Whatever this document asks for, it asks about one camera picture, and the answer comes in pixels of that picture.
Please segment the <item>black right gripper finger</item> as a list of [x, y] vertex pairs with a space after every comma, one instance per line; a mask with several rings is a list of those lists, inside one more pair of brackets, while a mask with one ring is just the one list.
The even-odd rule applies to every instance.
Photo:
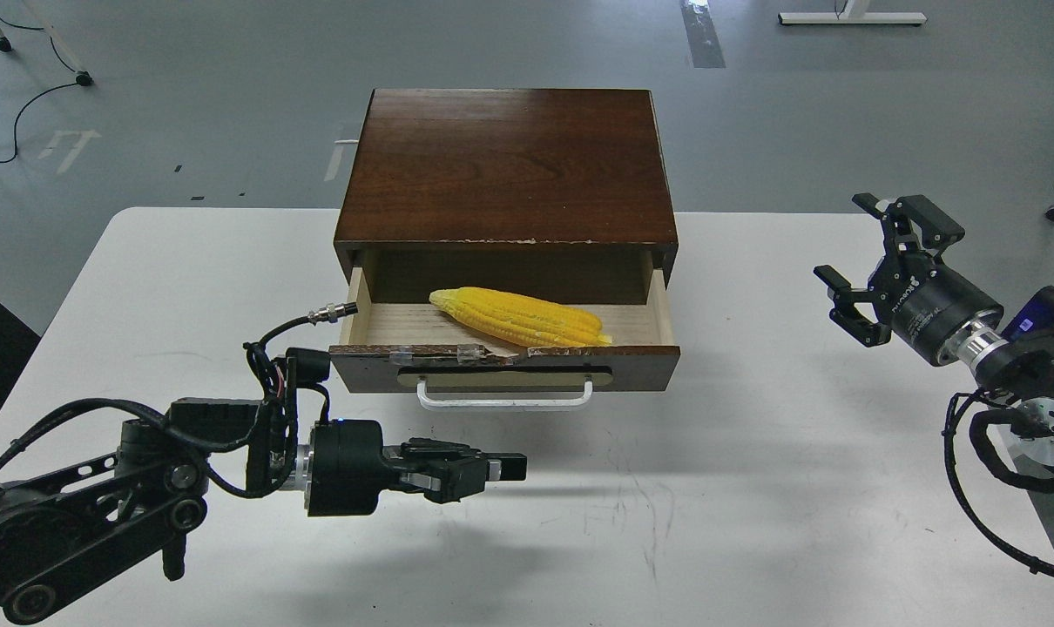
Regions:
[[885, 322], [870, 321], [864, 313], [857, 308], [858, 303], [870, 303], [882, 307], [887, 301], [885, 291], [868, 288], [854, 288], [844, 275], [838, 273], [833, 266], [815, 266], [814, 275], [828, 290], [828, 298], [833, 306], [829, 309], [829, 320], [845, 330], [851, 337], [865, 347], [884, 345], [892, 338], [892, 329]]
[[851, 203], [881, 223], [884, 255], [879, 266], [944, 266], [944, 251], [965, 237], [964, 227], [925, 195], [886, 201], [857, 193]]

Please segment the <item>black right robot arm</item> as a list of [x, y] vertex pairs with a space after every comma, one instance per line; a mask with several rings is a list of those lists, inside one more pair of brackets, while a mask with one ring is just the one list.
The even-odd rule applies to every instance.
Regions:
[[828, 290], [829, 320], [865, 347], [900, 337], [933, 367], [962, 363], [976, 389], [950, 397], [943, 426], [949, 486], [984, 538], [1033, 574], [1054, 579], [1054, 564], [1029, 555], [990, 531], [968, 499], [956, 471], [956, 436], [970, 406], [969, 439], [977, 461], [1009, 487], [1054, 495], [1054, 286], [1037, 290], [1012, 321], [1001, 303], [952, 267], [943, 254], [965, 231], [926, 196], [853, 203], [882, 229], [881, 260], [865, 288], [832, 266], [814, 274]]

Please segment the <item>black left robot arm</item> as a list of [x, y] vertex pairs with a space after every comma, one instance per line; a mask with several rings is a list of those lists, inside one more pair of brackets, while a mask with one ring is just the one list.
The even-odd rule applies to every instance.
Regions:
[[328, 305], [245, 344], [260, 400], [180, 398], [159, 412], [141, 401], [81, 398], [13, 440], [0, 471], [73, 418], [100, 409], [128, 415], [113, 452], [0, 482], [0, 610], [9, 622], [41, 622], [153, 553], [162, 556], [165, 579], [181, 579], [187, 537], [206, 520], [210, 485], [243, 499], [293, 489], [309, 516], [368, 516], [385, 489], [445, 504], [479, 495], [490, 482], [523, 481], [523, 454], [432, 438], [387, 446], [379, 423], [331, 420], [328, 401], [300, 444], [297, 395], [313, 390], [328, 398], [328, 353], [291, 348], [271, 357], [267, 344], [356, 311], [356, 303]]

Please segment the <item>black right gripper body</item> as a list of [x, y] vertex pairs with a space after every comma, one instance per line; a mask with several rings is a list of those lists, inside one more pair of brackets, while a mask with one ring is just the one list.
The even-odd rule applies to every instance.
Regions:
[[877, 320], [934, 367], [956, 361], [953, 337], [978, 320], [995, 327], [1004, 309], [940, 258], [886, 254], [868, 277]]

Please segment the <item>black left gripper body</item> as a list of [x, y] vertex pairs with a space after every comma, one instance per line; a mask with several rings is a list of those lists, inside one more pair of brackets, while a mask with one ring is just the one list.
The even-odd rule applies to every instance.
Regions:
[[399, 473], [385, 461], [380, 423], [334, 420], [311, 434], [307, 514], [371, 516]]

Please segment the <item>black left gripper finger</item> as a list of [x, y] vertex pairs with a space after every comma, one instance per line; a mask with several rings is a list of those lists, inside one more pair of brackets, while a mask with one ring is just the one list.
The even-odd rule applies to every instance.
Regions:
[[489, 482], [524, 481], [527, 469], [527, 456], [518, 453], [419, 456], [403, 462], [396, 491], [436, 504], [458, 502], [484, 492]]
[[454, 462], [486, 463], [486, 455], [469, 445], [435, 438], [410, 438], [384, 448], [385, 467], [435, 467]]

